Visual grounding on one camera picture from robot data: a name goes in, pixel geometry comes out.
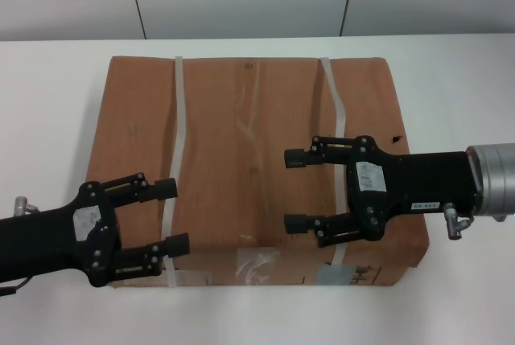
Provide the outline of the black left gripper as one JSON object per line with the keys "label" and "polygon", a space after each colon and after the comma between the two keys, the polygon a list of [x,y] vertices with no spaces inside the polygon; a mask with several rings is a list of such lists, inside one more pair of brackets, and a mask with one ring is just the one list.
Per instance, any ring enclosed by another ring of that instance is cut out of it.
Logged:
{"label": "black left gripper", "polygon": [[140,172],[103,183],[84,183],[69,204],[1,220],[1,282],[65,269],[83,272],[94,287],[157,277],[163,259],[190,253],[187,233],[121,249],[111,203],[145,203],[178,196],[174,178],[150,183]]}

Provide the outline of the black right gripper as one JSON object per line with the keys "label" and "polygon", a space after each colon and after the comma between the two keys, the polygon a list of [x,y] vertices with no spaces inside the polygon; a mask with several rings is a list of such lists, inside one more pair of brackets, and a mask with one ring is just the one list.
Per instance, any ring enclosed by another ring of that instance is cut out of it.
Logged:
{"label": "black right gripper", "polygon": [[314,136],[308,150],[284,151],[286,168],[347,165],[350,213],[284,215],[286,233],[313,231],[319,248],[355,240],[380,240],[396,216],[440,213],[450,240],[472,224],[479,194],[464,152],[388,154],[370,136]]}

